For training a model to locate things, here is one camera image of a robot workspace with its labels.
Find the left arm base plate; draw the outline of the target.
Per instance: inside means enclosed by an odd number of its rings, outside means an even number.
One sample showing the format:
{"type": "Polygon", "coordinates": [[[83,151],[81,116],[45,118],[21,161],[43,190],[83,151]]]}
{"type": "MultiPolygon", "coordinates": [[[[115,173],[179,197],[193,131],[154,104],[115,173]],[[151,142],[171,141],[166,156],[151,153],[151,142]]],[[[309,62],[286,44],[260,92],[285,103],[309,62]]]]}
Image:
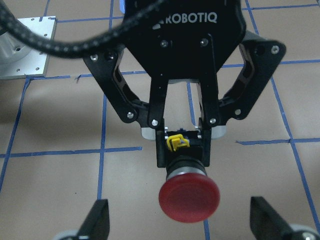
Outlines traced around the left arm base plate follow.
{"type": "MultiPolygon", "coordinates": [[[[56,17],[19,18],[29,30],[52,40],[56,31],[56,17]]],[[[9,32],[0,31],[0,79],[23,79],[26,76],[43,77],[47,73],[49,56],[18,41],[9,32]]]]}

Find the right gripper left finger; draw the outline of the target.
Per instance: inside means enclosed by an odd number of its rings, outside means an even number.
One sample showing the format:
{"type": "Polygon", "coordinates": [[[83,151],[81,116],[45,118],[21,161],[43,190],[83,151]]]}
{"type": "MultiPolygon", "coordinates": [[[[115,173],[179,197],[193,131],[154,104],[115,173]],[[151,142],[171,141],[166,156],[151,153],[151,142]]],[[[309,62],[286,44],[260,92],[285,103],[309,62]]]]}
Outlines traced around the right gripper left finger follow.
{"type": "Polygon", "coordinates": [[[79,230],[65,230],[54,240],[107,240],[110,234],[109,202],[98,199],[93,204],[79,230]]]}

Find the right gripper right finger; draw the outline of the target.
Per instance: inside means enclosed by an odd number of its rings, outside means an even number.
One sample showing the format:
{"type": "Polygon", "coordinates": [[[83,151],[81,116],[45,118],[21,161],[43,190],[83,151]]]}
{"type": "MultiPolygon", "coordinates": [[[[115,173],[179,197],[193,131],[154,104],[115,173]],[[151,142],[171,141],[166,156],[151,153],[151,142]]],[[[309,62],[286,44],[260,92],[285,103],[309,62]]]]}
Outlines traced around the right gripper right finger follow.
{"type": "Polygon", "coordinates": [[[289,224],[262,197],[250,198],[249,225],[257,240],[318,240],[320,234],[301,224],[289,224]]]}

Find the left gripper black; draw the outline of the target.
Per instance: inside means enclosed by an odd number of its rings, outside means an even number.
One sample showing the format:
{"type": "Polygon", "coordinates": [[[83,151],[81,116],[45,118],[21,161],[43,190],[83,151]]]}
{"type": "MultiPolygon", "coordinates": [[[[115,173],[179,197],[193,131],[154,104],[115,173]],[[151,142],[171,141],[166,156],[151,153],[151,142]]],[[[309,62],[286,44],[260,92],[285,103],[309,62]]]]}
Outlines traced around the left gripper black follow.
{"type": "Polygon", "coordinates": [[[120,72],[123,49],[97,52],[85,65],[124,123],[138,122],[156,144],[157,167],[167,165],[164,110],[168,79],[197,79],[202,163],[210,165],[212,129],[245,119],[286,54],[277,40],[246,39],[239,0],[171,0],[153,25],[133,33],[127,49],[152,77],[149,102],[131,91],[120,72]],[[233,86],[218,98],[217,70],[239,45],[244,66],[233,86]]]}

